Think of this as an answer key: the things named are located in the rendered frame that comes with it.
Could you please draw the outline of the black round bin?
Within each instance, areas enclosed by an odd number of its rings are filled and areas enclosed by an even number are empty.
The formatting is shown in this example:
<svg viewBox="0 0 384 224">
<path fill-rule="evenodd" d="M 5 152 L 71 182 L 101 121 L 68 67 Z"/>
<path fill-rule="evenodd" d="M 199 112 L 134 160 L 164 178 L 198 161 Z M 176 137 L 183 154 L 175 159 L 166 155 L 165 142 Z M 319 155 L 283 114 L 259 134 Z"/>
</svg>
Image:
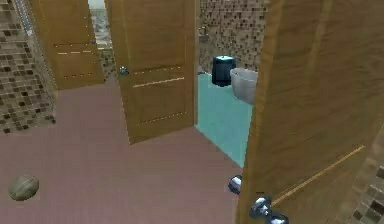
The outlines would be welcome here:
<svg viewBox="0 0 384 224">
<path fill-rule="evenodd" d="M 212 66 L 212 83 L 224 87 L 231 84 L 230 70 L 236 67 L 232 56 L 215 56 Z"/>
</svg>

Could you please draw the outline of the brown wooden room door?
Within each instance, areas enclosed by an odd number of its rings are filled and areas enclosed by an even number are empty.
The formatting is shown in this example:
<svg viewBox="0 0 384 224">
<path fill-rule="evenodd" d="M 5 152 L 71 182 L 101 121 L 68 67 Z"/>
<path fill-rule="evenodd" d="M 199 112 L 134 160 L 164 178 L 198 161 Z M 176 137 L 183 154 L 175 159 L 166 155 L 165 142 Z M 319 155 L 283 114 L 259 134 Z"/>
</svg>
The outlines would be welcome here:
<svg viewBox="0 0 384 224">
<path fill-rule="evenodd" d="M 88 0 L 30 0 L 59 90 L 104 82 Z"/>
<path fill-rule="evenodd" d="M 197 0 L 106 0 L 131 144 L 195 123 Z M 120 75 L 126 66 L 128 75 Z"/>
<path fill-rule="evenodd" d="M 384 0 L 270 0 L 236 224 L 349 224 L 384 125 Z"/>
</svg>

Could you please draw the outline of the white toilet bowl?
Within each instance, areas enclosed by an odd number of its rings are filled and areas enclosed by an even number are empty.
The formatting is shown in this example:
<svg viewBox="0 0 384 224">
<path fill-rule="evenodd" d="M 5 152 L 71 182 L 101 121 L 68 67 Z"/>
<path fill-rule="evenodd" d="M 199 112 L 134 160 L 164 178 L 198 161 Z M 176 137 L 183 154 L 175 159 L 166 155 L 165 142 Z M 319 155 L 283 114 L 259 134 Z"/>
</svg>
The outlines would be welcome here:
<svg viewBox="0 0 384 224">
<path fill-rule="evenodd" d="M 252 105 L 258 73 L 245 68 L 234 68 L 230 70 L 230 76 L 233 94 L 243 102 Z"/>
</svg>

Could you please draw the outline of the grey round stone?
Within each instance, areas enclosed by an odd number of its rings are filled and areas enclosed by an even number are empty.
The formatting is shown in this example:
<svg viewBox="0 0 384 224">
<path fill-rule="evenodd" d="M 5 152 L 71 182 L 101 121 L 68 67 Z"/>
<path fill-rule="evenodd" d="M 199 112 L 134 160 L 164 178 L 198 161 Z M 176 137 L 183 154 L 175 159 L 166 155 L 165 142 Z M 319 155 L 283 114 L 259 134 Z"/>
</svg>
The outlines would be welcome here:
<svg viewBox="0 0 384 224">
<path fill-rule="evenodd" d="M 40 182 L 33 175 L 17 176 L 8 187 L 8 196 L 14 201 L 25 201 L 36 195 Z"/>
</svg>

